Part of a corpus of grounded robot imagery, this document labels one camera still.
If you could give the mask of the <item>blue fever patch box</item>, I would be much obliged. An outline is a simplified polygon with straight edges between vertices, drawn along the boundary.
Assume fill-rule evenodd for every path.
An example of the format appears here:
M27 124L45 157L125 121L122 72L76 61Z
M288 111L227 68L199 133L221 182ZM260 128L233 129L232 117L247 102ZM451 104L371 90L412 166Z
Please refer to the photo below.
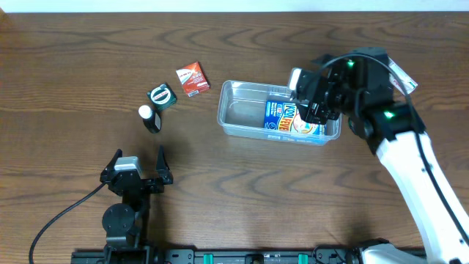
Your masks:
M300 118L297 106L278 100L268 100L265 106L264 128L297 134L324 136L326 125L307 123Z

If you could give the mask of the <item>red small box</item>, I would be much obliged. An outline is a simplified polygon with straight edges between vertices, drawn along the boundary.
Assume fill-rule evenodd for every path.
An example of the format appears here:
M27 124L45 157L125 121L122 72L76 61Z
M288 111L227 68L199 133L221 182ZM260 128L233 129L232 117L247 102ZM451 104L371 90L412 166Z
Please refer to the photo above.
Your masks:
M188 97L207 91L210 84L199 62L194 62L176 70L182 88Z

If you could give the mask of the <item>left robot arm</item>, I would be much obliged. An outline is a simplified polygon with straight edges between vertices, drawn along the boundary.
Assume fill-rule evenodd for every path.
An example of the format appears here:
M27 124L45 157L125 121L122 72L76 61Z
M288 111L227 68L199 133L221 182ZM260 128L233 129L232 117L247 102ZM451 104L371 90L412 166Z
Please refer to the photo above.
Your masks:
M164 192L173 175L166 162L164 149L159 148L156 175L143 179L139 158L124 157L117 150L100 174L100 182L122 198L110 206L102 218L106 231L104 248L106 263L154 263L158 250L147 241L150 196Z

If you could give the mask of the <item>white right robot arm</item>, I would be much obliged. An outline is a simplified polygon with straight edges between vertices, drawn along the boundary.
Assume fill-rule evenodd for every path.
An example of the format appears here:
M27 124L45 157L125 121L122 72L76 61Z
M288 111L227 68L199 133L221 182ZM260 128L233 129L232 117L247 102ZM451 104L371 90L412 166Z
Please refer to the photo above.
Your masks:
M383 48L359 48L341 56L324 55L318 69L294 68L285 87L226 81L221 89L218 121L233 136L286 141L291 131L278 122L255 128L231 124L231 105L263 103L272 109L278 98L284 116L327 125L348 119L350 130L369 146L388 170L413 216L424 242L424 256L373 240L346 254L340 263L466 263L468 215L440 168L426 128L408 97L413 80ZM394 91L405 97L394 100Z

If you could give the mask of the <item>white sachet packet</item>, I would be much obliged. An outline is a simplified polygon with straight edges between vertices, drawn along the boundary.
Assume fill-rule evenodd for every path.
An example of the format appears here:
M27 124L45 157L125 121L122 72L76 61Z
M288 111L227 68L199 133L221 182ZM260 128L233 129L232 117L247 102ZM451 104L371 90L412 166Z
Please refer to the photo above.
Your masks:
M398 66L397 63L395 63L394 60L392 60L390 57L388 58L388 66L392 71L396 74L397 78L395 75L392 73L389 74L389 81L402 93L403 89L405 89L407 94L412 93L418 86L418 83L415 82L408 74L406 74L403 69L401 69L400 66Z

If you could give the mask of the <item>clear plastic container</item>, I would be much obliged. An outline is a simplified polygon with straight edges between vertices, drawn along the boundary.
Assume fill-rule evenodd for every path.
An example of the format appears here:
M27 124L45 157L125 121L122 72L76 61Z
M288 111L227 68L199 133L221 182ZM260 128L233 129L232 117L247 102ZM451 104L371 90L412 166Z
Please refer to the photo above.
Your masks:
M324 145L339 138L341 119L328 121L324 136L297 134L264 128L268 100L293 103L285 86L228 80L223 83L218 107L218 124L232 136L298 144Z

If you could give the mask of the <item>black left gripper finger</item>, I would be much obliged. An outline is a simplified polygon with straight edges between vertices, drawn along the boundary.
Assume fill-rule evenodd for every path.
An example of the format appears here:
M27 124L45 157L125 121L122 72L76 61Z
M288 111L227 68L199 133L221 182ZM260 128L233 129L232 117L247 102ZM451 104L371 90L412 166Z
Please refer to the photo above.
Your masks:
M169 165L166 162L166 158L164 155L164 147L161 145L158 149L158 157L157 157L157 163L155 166L155 170L159 175L169 175L170 174L170 168Z
M122 150L121 150L121 149L118 149L118 150L115 152L113 158L112 158L112 159L109 161L109 163L106 165L106 167L105 167L105 169L104 169L104 173L105 173L105 174L108 174L109 172L114 171L114 166L115 166L117 160L118 160L119 158L121 158L121 157L122 157Z

